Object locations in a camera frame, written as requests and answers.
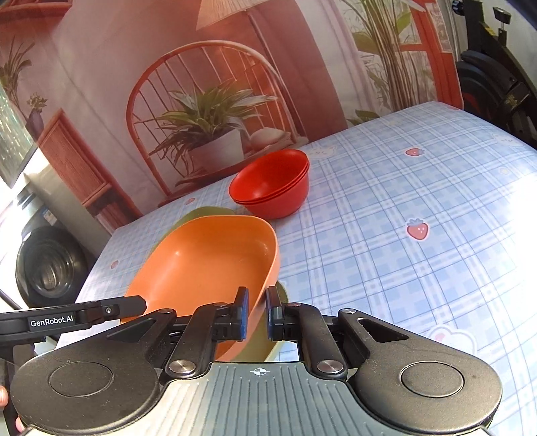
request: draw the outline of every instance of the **small potted plant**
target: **small potted plant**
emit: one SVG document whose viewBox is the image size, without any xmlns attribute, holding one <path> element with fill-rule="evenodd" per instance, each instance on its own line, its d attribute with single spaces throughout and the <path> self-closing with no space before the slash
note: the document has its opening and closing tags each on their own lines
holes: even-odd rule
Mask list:
<svg viewBox="0 0 537 436">
<path fill-rule="evenodd" d="M 29 100 L 26 102 L 32 108 L 28 120 L 26 121 L 26 130 L 30 133 L 30 136 L 37 141 L 39 135 L 43 132 L 45 124 L 43 123 L 43 118 L 41 112 L 46 106 L 47 99 L 41 97 L 37 92 L 34 92 Z"/>
<path fill-rule="evenodd" d="M 168 111 L 154 118 L 161 128 L 169 131 L 149 155 L 168 153 L 174 165 L 186 153 L 208 172 L 216 172 L 244 160 L 241 131 L 244 120 L 259 116 L 256 106 L 276 100 L 274 96 L 255 96 L 251 89 L 236 91 L 223 83 L 194 95 L 170 91 L 181 110 Z"/>
</svg>

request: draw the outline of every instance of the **stacked red bowls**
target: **stacked red bowls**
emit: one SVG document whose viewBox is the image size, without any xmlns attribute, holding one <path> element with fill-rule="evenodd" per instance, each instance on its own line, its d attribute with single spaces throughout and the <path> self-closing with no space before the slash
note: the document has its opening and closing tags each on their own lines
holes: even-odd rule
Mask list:
<svg viewBox="0 0 537 436">
<path fill-rule="evenodd" d="M 300 150 L 269 153 L 235 176 L 229 196 L 253 215 L 274 220 L 297 211 L 308 196 L 309 160 Z"/>
</svg>

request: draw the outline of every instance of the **purple vase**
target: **purple vase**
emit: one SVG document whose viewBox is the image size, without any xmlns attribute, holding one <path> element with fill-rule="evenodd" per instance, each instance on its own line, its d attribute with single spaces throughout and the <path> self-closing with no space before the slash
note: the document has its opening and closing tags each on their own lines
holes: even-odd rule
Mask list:
<svg viewBox="0 0 537 436">
<path fill-rule="evenodd" d="M 45 129 L 45 123 L 43 123 L 41 111 L 37 109 L 32 109 L 32 112 L 30 112 L 30 116 L 28 116 L 28 120 L 26 122 L 25 127 L 26 130 L 28 130 L 28 133 L 30 133 L 30 136 L 33 138 L 33 140 L 37 141 L 39 135 L 41 135 L 41 133 L 43 133 L 43 130 Z"/>
</svg>

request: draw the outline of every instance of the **orange bowl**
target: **orange bowl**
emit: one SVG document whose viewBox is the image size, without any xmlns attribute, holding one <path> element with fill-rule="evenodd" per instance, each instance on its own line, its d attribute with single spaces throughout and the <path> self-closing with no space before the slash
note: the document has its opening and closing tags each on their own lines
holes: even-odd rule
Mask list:
<svg viewBox="0 0 537 436">
<path fill-rule="evenodd" d="M 146 314 L 172 308 L 184 316 L 204 304 L 232 303 L 238 287 L 247 287 L 246 340 L 216 348 L 216 359 L 230 361 L 256 329 L 265 310 L 264 290 L 276 283 L 279 271 L 278 241 L 269 223 L 255 216 L 204 216 L 183 224 L 160 243 L 126 296 L 141 295 Z"/>
</svg>

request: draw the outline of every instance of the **strawberry print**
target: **strawberry print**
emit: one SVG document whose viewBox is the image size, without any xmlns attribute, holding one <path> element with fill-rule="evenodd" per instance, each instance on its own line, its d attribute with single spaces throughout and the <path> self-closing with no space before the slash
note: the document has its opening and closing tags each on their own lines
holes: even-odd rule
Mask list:
<svg viewBox="0 0 537 436">
<path fill-rule="evenodd" d="M 519 141 L 515 137 L 507 135 L 507 134 L 494 133 L 492 137 L 498 142 L 498 144 L 501 144 L 503 146 L 508 146 L 508 147 L 524 146 L 524 143 L 522 141 Z"/>
<path fill-rule="evenodd" d="M 422 154 L 422 151 L 419 148 L 414 147 L 414 148 L 409 148 L 404 153 L 408 156 L 418 157 L 420 154 Z"/>
<path fill-rule="evenodd" d="M 423 241 L 429 234 L 429 225 L 424 223 L 423 220 L 410 220 L 407 223 L 407 233 L 410 237 Z"/>
</svg>

